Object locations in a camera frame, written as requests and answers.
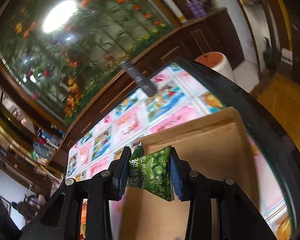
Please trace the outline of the green pea snack packet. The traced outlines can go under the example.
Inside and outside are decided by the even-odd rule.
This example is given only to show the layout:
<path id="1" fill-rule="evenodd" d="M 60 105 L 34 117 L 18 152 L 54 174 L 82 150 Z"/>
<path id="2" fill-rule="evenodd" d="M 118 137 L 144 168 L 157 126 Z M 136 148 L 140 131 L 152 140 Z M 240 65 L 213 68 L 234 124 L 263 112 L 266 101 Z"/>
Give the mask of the green pea snack packet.
<path id="1" fill-rule="evenodd" d="M 140 142 L 129 160 L 127 185 L 146 190 L 168 202 L 173 201 L 170 163 L 171 146 L 145 154 Z"/>

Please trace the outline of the brown cardboard box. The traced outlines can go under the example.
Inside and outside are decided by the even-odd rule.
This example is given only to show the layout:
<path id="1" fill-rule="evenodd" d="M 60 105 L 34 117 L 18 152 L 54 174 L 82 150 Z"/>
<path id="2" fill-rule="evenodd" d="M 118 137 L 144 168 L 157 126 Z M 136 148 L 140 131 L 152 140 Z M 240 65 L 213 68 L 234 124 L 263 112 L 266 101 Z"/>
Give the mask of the brown cardboard box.
<path id="1" fill-rule="evenodd" d="M 256 207 L 259 190 L 245 125 L 232 107 L 140 138 L 146 154 L 173 146 L 180 159 L 209 179 L 232 178 Z M 184 239 L 190 204 L 167 202 L 127 187 L 119 239 Z"/>

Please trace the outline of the colourful fruit pattern tablecloth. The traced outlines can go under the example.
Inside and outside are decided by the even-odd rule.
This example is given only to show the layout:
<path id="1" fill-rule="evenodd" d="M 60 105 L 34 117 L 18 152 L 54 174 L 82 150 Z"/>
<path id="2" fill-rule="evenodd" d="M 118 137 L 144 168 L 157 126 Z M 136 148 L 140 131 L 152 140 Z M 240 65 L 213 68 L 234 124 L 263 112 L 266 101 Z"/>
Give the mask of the colourful fruit pattern tablecloth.
<path id="1" fill-rule="evenodd" d="M 157 94 L 137 89 L 83 133 L 69 150 L 66 177 L 90 179 L 117 159 L 124 146 L 224 108 L 212 93 L 173 63 L 152 78 Z M 256 140 L 249 138 L 257 172 L 261 214 L 278 239 L 289 239 L 292 226 L 279 184 Z"/>

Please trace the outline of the grey black cylindrical device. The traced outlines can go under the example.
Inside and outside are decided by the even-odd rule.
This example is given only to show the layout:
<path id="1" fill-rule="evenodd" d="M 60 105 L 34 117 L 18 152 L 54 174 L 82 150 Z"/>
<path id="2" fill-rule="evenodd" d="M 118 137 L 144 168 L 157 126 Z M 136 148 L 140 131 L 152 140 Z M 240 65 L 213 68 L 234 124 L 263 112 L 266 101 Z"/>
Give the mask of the grey black cylindrical device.
<path id="1" fill-rule="evenodd" d="M 134 64 L 132 64 L 129 60 L 123 60 L 121 62 L 121 68 L 127 72 L 127 74 L 135 81 L 138 87 L 141 88 L 149 98 L 153 97 L 156 94 L 156 85 L 150 79 L 141 74 L 138 68 L 134 66 Z"/>

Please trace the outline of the white bucket orange inside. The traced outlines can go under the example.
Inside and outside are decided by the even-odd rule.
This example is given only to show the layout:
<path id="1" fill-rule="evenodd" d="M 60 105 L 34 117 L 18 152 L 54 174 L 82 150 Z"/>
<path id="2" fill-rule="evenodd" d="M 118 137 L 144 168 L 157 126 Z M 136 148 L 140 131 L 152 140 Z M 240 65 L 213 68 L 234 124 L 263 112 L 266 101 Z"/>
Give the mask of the white bucket orange inside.
<path id="1" fill-rule="evenodd" d="M 200 55 L 195 61 L 217 71 L 219 74 L 236 83 L 232 67 L 224 54 L 213 51 Z"/>

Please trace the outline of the dark wooden sideboard cabinet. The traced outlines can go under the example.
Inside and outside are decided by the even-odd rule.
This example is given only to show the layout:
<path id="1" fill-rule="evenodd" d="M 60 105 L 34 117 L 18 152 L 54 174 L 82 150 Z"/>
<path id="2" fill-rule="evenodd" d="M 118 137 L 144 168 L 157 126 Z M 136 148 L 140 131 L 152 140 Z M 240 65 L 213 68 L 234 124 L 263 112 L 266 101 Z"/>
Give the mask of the dark wooden sideboard cabinet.
<path id="1" fill-rule="evenodd" d="M 190 20 L 174 29 L 134 58 L 132 63 L 141 74 L 152 77 L 177 57 L 195 60 L 210 51 L 224 54 L 232 69 L 244 61 L 237 31 L 226 8 L 217 9 L 204 18 Z M 70 148 L 135 88 L 134 80 L 124 70 L 120 70 L 71 124 L 58 151 L 49 161 L 49 166 L 64 172 Z"/>

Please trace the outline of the large floral wall painting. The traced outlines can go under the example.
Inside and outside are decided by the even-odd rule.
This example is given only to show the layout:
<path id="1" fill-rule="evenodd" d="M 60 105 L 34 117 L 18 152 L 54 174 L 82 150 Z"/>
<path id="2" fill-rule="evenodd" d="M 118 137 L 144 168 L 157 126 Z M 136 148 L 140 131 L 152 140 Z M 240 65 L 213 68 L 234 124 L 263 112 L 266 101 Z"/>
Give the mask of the large floral wall painting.
<path id="1" fill-rule="evenodd" d="M 11 0 L 0 59 L 39 108 L 69 126 L 122 60 L 172 29 L 151 0 Z"/>

